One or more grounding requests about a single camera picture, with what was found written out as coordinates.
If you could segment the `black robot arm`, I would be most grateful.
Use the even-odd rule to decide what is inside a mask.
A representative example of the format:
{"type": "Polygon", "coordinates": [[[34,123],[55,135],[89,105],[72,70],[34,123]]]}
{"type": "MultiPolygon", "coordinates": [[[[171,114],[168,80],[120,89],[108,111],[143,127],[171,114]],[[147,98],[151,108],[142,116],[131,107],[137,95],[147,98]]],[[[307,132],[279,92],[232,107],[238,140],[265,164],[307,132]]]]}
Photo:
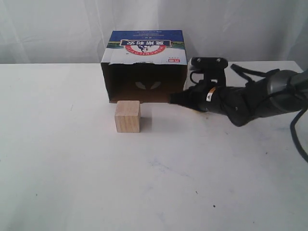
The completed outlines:
{"type": "Polygon", "coordinates": [[[308,73],[276,69],[243,87],[203,79],[171,94],[169,102],[202,113],[224,115],[241,127],[258,118],[303,110],[308,105],[308,73]]]}

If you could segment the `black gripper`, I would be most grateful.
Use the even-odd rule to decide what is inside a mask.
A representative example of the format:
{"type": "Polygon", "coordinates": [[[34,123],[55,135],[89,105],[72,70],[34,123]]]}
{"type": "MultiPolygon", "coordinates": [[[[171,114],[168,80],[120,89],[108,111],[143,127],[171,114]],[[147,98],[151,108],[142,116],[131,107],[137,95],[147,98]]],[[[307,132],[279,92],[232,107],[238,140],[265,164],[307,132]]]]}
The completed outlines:
{"type": "Polygon", "coordinates": [[[170,94],[169,103],[193,109],[198,112],[216,113],[227,115],[227,106],[224,98],[231,90],[231,87],[205,87],[195,85],[189,87],[188,91],[170,94]]]}

